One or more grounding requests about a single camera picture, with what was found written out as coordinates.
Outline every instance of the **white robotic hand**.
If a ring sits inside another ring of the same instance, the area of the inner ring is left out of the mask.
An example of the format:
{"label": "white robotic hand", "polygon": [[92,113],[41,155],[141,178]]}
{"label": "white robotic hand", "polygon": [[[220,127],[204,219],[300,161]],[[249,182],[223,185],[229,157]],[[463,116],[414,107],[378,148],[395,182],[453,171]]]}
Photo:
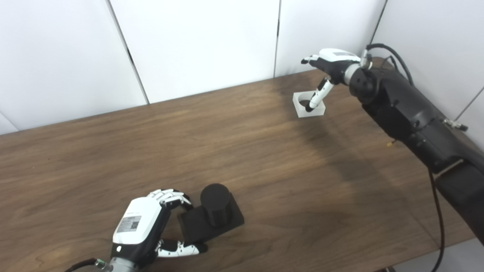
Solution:
{"label": "white robotic hand", "polygon": [[350,52],[335,49],[324,48],[319,52],[319,55],[312,55],[304,58],[301,64],[310,64],[328,75],[321,81],[311,100],[306,105],[306,111],[311,112],[315,109],[323,98],[328,95],[333,86],[340,83],[345,84],[352,73],[360,67],[361,59]]}
{"label": "white robotic hand", "polygon": [[193,209],[193,205],[190,202],[190,198],[177,190],[167,189],[167,190],[155,190],[149,193],[146,197],[151,197],[160,202],[160,205],[166,206],[170,210],[182,205],[185,210]]}
{"label": "white robotic hand", "polygon": [[145,197],[133,199],[114,231],[109,267],[131,267],[133,269],[129,271],[133,271],[152,263],[157,257],[181,257],[206,252],[207,246],[204,244],[185,246],[181,241],[160,240],[171,210],[178,206],[185,210],[193,209],[190,198],[174,189],[158,189]]}

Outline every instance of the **barcode sticker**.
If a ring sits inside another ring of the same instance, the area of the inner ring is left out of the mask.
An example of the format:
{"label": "barcode sticker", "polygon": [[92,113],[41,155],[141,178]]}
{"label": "barcode sticker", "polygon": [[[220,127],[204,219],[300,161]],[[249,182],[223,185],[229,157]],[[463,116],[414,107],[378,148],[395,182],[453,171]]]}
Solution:
{"label": "barcode sticker", "polygon": [[116,232],[118,233],[118,232],[136,231],[140,220],[141,220],[141,215],[124,217],[123,219],[121,219],[121,223],[118,227],[118,231]]}

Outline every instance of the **wooden table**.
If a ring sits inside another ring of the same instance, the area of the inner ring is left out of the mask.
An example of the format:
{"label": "wooden table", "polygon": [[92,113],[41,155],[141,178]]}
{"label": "wooden table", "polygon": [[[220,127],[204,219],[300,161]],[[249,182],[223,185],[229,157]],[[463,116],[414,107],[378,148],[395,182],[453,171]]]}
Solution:
{"label": "wooden table", "polygon": [[[148,271],[371,272],[438,249],[424,166],[337,86],[298,119],[310,71],[0,137],[0,263],[61,272],[108,259],[130,200],[226,185],[245,225]],[[442,199],[448,244],[473,237]],[[176,216],[163,237],[182,239]]]}

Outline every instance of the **black block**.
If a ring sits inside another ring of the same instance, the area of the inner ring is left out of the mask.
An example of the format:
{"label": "black block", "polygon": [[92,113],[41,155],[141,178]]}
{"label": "black block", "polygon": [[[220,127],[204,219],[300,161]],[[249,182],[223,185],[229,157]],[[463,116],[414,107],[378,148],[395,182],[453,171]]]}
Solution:
{"label": "black block", "polygon": [[242,212],[225,186],[210,184],[200,201],[201,206],[179,216],[186,245],[206,242],[244,224]]}

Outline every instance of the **black cylinder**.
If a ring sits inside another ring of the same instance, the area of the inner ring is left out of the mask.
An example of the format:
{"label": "black cylinder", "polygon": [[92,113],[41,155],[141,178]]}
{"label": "black cylinder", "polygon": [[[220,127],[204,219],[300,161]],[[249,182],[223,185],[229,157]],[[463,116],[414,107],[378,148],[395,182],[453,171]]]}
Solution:
{"label": "black cylinder", "polygon": [[230,199],[232,195],[227,187],[214,183],[205,187],[200,195],[205,219],[212,227],[223,227],[232,220]]}

